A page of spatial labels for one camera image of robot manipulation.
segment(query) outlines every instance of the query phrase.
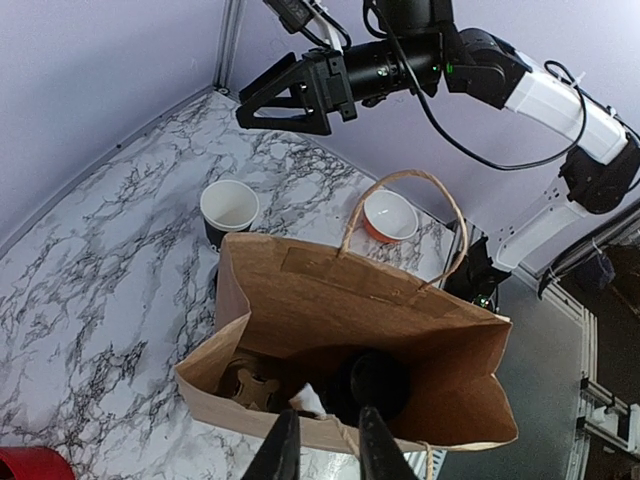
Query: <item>marble surface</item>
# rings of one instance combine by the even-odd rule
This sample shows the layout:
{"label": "marble surface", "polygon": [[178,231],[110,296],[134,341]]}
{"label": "marble surface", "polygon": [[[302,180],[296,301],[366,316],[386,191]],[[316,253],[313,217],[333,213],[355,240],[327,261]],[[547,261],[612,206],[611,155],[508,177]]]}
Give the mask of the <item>marble surface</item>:
{"label": "marble surface", "polygon": [[[288,133],[245,131],[210,94],[99,168],[0,260],[0,444],[48,445],[80,480],[237,479],[260,440],[191,420],[172,367],[214,331],[199,193],[251,185],[260,232],[337,245],[371,179]],[[354,250],[429,279],[453,234]],[[303,478],[359,478],[305,449]]]}

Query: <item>purple wall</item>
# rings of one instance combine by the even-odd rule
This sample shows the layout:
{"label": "purple wall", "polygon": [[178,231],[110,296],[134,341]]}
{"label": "purple wall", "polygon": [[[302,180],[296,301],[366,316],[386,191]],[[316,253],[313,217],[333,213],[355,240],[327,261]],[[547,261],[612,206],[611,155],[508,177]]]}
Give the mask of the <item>purple wall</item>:
{"label": "purple wall", "polygon": [[[361,21],[361,1],[325,0],[331,13],[351,32],[356,43],[370,41]],[[565,63],[576,75],[587,72],[583,86],[603,103],[615,106],[640,128],[640,3],[636,0],[558,2],[537,0],[454,0],[460,29],[480,27],[543,61]],[[238,90],[284,53],[310,48],[301,35],[290,36],[275,16],[257,0],[247,2],[231,87]],[[509,112],[499,112],[470,97],[446,93],[444,85],[432,101],[441,123],[464,144],[499,163],[522,163],[555,153],[565,141],[538,124]],[[403,168],[436,174],[476,225],[491,231],[518,215],[557,174],[557,164],[527,172],[488,170],[446,144],[424,118],[416,99],[397,94],[373,110],[359,108],[359,118],[342,124],[333,119],[334,133],[317,137],[328,149],[362,170],[382,176]],[[400,190],[443,220],[452,218],[436,190],[418,182]],[[637,199],[640,189],[625,204]],[[540,269],[573,241],[608,217],[591,217],[560,233],[529,256]]]}
{"label": "purple wall", "polygon": [[101,155],[211,83],[223,6],[0,3],[0,245]]}

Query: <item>white bowl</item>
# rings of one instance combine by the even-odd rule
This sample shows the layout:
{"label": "white bowl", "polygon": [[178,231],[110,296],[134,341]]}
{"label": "white bowl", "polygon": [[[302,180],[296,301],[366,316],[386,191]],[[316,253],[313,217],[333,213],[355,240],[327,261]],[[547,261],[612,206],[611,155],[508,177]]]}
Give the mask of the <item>white bowl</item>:
{"label": "white bowl", "polygon": [[413,237],[418,231],[415,208],[401,195],[376,190],[364,202],[365,228],[376,240],[395,243]]}

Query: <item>paper bag handle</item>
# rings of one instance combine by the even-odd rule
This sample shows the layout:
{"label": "paper bag handle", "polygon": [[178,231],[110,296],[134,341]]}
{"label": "paper bag handle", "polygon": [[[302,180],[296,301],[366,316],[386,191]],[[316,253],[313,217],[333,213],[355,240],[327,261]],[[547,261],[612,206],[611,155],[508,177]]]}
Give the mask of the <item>paper bag handle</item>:
{"label": "paper bag handle", "polygon": [[467,255],[467,250],[469,249],[469,232],[467,231],[467,224],[464,220],[464,216],[462,215],[462,211],[460,210],[460,207],[458,207],[458,204],[453,199],[453,197],[451,196],[447,188],[442,184],[442,182],[440,182],[440,180],[438,180],[433,175],[427,172],[424,172],[422,170],[401,170],[399,172],[392,173],[391,175],[387,175],[386,177],[378,180],[371,187],[369,187],[369,189],[366,192],[364,192],[362,197],[360,197],[360,200],[358,201],[356,208],[354,208],[353,213],[351,214],[351,218],[349,218],[349,222],[347,223],[347,228],[344,232],[344,237],[342,238],[342,245],[340,245],[340,250],[338,250],[338,258],[341,258],[342,256],[346,255],[347,252],[349,251],[351,236],[353,235],[353,232],[356,228],[356,222],[358,221],[358,217],[360,216],[360,213],[362,213],[362,208],[364,207],[364,202],[367,200],[367,198],[369,198],[369,196],[373,192],[375,192],[377,189],[379,189],[383,185],[389,182],[393,182],[394,180],[398,180],[399,178],[405,178],[405,177],[424,178],[425,180],[429,180],[436,187],[438,187],[438,190],[442,192],[444,197],[447,199],[447,201],[451,205],[451,208],[453,208],[453,211],[455,212],[456,217],[458,217],[458,223],[460,224],[460,231],[462,232],[462,250],[460,251],[458,257],[456,258],[456,261],[453,262],[453,264],[442,275],[437,276],[430,282],[425,282],[419,289],[420,291],[422,291],[428,288],[429,286],[433,285],[434,283],[447,278],[449,275],[455,272],[460,266],[460,264],[462,264],[464,257]]}

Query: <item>brown paper bag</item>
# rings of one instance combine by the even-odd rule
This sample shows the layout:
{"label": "brown paper bag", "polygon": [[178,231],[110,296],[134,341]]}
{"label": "brown paper bag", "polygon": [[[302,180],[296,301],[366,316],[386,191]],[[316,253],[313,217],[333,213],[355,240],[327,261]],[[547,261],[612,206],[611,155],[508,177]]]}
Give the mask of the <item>brown paper bag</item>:
{"label": "brown paper bag", "polygon": [[[348,251],[364,199],[407,175],[433,181],[461,218],[440,182],[407,171],[365,193],[339,249],[252,233],[225,237],[218,332],[176,366],[180,393],[196,420],[262,438],[271,429],[276,414],[214,395],[238,349],[279,359],[310,378],[328,378],[348,356],[368,347],[391,353],[410,369],[409,403],[389,423],[404,451],[424,449],[415,442],[482,450],[517,438],[495,377],[511,324],[407,272]],[[357,441],[357,430],[348,431]],[[301,418],[301,435],[303,445],[351,452],[334,420]]]}

